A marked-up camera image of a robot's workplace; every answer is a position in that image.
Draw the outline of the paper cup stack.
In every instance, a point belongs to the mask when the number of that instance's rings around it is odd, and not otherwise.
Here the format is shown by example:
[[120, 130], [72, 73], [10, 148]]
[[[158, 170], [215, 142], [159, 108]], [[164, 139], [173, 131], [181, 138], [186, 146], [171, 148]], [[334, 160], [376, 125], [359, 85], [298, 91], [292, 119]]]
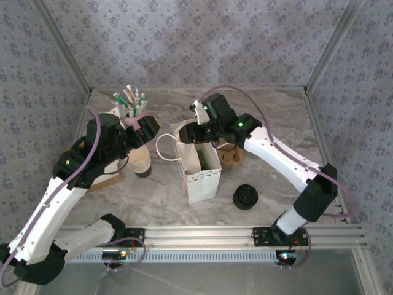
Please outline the paper cup stack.
[[128, 156], [128, 166], [137, 177], [146, 178], [150, 176], [152, 172], [151, 159], [149, 150], [145, 145], [131, 150]]

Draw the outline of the white paper bag with handles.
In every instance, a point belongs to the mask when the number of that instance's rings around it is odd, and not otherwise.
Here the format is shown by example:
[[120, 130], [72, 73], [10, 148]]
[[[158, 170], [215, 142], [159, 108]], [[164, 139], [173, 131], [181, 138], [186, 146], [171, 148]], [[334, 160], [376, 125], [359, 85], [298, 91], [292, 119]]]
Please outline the white paper bag with handles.
[[[219, 157], [211, 143], [185, 144], [179, 141], [180, 129], [191, 122], [196, 122], [196, 120], [189, 119], [171, 123], [169, 125], [170, 132], [160, 135], [155, 142], [155, 148], [159, 154], [159, 141], [163, 137], [168, 136], [174, 141], [174, 157], [169, 158], [163, 155], [160, 157], [167, 162], [177, 164], [182, 185], [190, 205], [216, 196], [222, 171]], [[201, 169], [197, 153], [198, 149], [204, 152], [210, 167], [209, 170]]]

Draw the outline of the pink cup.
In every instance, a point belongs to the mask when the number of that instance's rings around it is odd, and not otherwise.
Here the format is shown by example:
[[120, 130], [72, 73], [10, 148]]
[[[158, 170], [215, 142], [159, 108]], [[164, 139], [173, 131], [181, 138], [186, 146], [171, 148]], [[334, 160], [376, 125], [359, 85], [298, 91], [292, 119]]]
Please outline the pink cup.
[[138, 121], [146, 115], [147, 115], [146, 111], [143, 111], [142, 113], [140, 113], [140, 115], [137, 115], [136, 117], [127, 117], [122, 119], [122, 122], [125, 126], [133, 127], [135, 130], [138, 130], [141, 128]]

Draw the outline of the white napkin stack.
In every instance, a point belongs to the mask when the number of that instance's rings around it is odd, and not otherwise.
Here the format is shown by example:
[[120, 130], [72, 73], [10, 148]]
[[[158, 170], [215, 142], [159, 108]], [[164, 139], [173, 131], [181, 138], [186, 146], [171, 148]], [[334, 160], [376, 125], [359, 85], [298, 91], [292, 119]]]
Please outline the white napkin stack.
[[119, 161], [115, 160], [108, 164], [104, 169], [104, 175], [117, 175], [119, 173]]

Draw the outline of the brown pulp cup carrier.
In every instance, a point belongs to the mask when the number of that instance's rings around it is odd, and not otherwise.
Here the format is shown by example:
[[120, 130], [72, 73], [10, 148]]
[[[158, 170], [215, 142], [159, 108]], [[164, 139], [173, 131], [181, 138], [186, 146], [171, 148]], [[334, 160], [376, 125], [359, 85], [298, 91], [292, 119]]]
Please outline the brown pulp cup carrier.
[[221, 166], [226, 168], [238, 167], [244, 160], [243, 150], [235, 144], [226, 142], [224, 138], [218, 140], [216, 151]]

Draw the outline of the brown cardboard napkin tray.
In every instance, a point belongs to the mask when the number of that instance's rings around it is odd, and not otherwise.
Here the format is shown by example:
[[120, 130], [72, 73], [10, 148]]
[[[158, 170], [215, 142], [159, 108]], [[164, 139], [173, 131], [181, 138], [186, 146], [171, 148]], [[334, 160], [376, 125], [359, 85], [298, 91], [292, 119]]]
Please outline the brown cardboard napkin tray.
[[108, 186], [111, 186], [113, 184], [123, 181], [121, 166], [122, 166], [122, 164], [120, 164], [120, 161], [119, 161], [119, 173], [117, 175], [110, 176], [110, 175], [103, 174], [103, 175], [97, 177], [87, 192], [97, 191], [99, 189], [103, 189], [104, 187], [108, 187]]

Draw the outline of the black lid stack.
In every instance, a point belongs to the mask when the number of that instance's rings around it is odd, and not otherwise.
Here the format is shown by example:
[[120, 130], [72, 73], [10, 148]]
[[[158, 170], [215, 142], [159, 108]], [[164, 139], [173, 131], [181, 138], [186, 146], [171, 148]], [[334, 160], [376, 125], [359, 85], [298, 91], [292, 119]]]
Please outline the black lid stack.
[[233, 203], [240, 210], [251, 209], [258, 199], [257, 190], [249, 184], [240, 185], [233, 194]]

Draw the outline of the small circuit board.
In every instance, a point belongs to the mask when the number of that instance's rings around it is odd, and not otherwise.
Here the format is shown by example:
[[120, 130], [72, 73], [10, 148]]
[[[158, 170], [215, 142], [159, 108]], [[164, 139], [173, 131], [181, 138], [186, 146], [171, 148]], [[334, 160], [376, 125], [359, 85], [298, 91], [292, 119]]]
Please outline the small circuit board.
[[298, 253], [295, 250], [277, 250], [276, 256], [280, 261], [295, 261]]
[[125, 260], [128, 256], [128, 253], [123, 250], [103, 250], [101, 259], [102, 260]]

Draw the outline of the aluminium side rail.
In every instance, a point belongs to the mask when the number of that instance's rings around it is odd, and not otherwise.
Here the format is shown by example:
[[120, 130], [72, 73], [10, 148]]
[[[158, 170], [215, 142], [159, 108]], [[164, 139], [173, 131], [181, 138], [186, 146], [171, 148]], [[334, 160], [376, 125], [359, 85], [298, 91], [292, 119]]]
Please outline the aluminium side rail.
[[42, 204], [44, 221], [52, 227], [62, 225], [76, 202], [85, 195], [95, 177], [93, 156], [101, 136], [100, 118], [96, 110], [86, 104], [85, 110], [93, 116], [93, 138], [79, 138], [70, 150], [64, 152], [53, 169], [45, 201]]
[[[314, 131], [314, 134], [315, 134], [315, 137], [317, 140], [322, 163], [323, 163], [323, 165], [325, 165], [327, 163], [332, 164], [332, 158], [330, 156], [329, 149], [327, 147], [327, 143], [324, 138], [322, 125], [321, 125], [320, 120], [318, 118], [316, 107], [314, 105], [313, 100], [310, 98], [310, 96], [306, 92], [305, 92], [305, 104], [306, 104], [306, 109], [307, 109], [307, 112], [309, 115], [309, 119], [311, 121], [313, 131]], [[349, 213], [349, 210], [351, 209], [350, 206], [347, 206], [346, 194], [341, 190], [340, 187], [338, 188], [338, 195], [334, 201], [334, 207], [335, 207], [335, 209], [332, 209], [332, 211], [338, 215], [344, 215], [346, 213]]]

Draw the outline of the aluminium frame post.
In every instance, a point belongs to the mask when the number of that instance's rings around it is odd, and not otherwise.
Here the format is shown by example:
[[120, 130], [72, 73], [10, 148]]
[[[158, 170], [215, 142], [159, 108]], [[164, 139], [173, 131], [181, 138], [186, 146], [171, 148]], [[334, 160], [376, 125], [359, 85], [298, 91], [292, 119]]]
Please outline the aluminium frame post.
[[44, 28], [49, 33], [52, 41], [55, 44], [56, 49], [61, 55], [62, 59], [68, 66], [71, 74], [76, 80], [79, 87], [86, 93], [91, 93], [91, 88], [80, 68], [76, 59], [74, 58], [71, 48], [68, 46], [65, 38], [60, 32], [59, 27], [56, 24], [55, 19], [52, 17], [49, 9], [47, 8], [45, 2], [43, 0], [28, 0], [32, 5], [33, 9], [36, 11], [38, 17], [41, 19], [41, 22]]
[[337, 53], [341, 42], [346, 37], [348, 31], [351, 29], [357, 15], [359, 14], [362, 6], [366, 0], [348, 0], [341, 17], [337, 21], [329, 40], [322, 51], [321, 57], [314, 67], [307, 83], [305, 84], [305, 93], [309, 95], [312, 93], [318, 83], [321, 81], [328, 65]]

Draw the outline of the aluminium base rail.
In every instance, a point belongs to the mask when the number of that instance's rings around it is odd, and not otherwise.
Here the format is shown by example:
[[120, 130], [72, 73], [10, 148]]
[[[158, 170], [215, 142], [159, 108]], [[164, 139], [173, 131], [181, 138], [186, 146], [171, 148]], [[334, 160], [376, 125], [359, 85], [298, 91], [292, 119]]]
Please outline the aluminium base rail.
[[[144, 226], [150, 250], [248, 250], [255, 247], [252, 226]], [[306, 227], [314, 250], [367, 248], [357, 224]]]

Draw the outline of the black left mount plate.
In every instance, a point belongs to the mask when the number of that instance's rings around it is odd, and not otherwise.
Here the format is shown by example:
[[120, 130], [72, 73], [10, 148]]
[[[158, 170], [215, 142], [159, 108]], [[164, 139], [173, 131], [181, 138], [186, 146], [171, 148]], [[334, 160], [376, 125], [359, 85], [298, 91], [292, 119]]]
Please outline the black left mount plate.
[[113, 237], [107, 243], [101, 243], [98, 246], [117, 246], [122, 248], [142, 248], [144, 241], [144, 228], [124, 228], [117, 229]]

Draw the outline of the black mount plate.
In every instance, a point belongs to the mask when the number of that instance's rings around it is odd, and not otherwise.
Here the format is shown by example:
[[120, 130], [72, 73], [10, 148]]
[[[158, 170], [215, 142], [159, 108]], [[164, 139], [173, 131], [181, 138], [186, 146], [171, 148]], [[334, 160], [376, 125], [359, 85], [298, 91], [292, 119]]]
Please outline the black mount plate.
[[122, 248], [142, 248], [144, 241], [144, 228], [124, 228], [117, 229], [113, 237], [107, 243], [101, 243], [98, 246], [117, 246]]
[[299, 228], [294, 233], [288, 235], [278, 227], [254, 227], [251, 237], [254, 246], [308, 246], [309, 241], [304, 229]]

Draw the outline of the black right mount plate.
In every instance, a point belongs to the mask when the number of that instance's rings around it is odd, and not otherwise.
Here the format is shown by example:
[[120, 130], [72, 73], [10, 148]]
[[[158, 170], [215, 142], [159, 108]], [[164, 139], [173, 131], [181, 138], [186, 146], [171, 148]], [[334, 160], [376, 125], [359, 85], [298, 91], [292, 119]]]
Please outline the black right mount plate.
[[254, 227], [251, 237], [254, 246], [308, 246], [309, 241], [304, 229], [299, 228], [294, 233], [288, 235], [278, 227]]

